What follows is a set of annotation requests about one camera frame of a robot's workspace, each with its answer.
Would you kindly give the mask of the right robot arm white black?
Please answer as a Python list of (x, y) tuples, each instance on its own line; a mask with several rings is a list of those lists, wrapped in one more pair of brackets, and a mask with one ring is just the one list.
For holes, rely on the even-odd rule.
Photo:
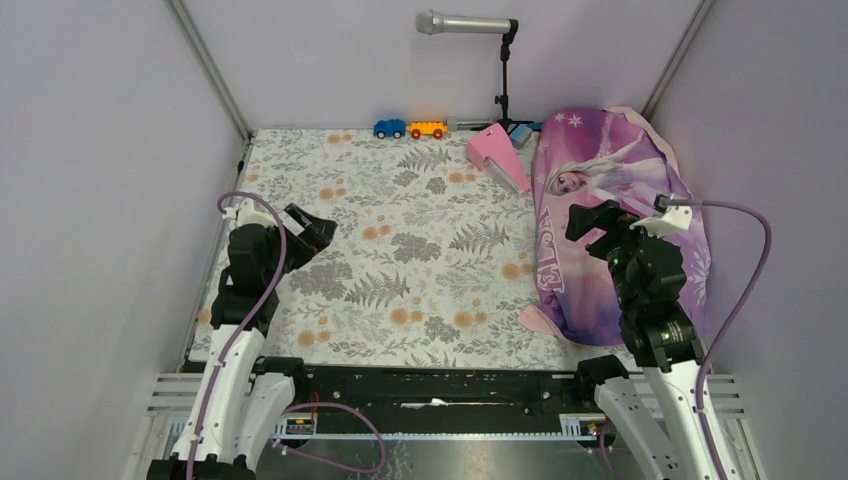
[(648, 478), (740, 476), (707, 385), (713, 351), (704, 348), (680, 304), (687, 282), (683, 255), (666, 239), (688, 230), (701, 204), (659, 195), (655, 215), (643, 218), (613, 200), (569, 209), (568, 240), (595, 229), (603, 233), (585, 249), (608, 267), (621, 310), (621, 338), (651, 385), (665, 425), (626, 402), (633, 383), (611, 355), (580, 363), (573, 396), (583, 410), (602, 409), (615, 423)]

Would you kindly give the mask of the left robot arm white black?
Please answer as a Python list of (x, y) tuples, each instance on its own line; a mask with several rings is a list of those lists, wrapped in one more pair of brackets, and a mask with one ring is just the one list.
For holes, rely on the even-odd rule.
[(235, 226), (211, 309), (209, 358), (182, 433), (167, 458), (151, 462), (148, 478), (253, 479), (279, 414), (309, 401), (311, 387), (297, 374), (301, 361), (265, 372), (259, 357), (279, 305), (279, 281), (325, 250), (338, 225), (294, 204), (284, 212), (301, 232), (251, 199), (225, 210)]

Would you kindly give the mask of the pink purple Elsa pillowcase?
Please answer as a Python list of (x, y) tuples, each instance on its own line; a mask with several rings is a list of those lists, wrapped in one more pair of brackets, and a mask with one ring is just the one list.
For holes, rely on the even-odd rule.
[(658, 196), (691, 198), (672, 148), (630, 108), (565, 108), (541, 127), (531, 186), (539, 302), (528, 314), (577, 344), (621, 344), (612, 249), (588, 248), (605, 235), (639, 243)]

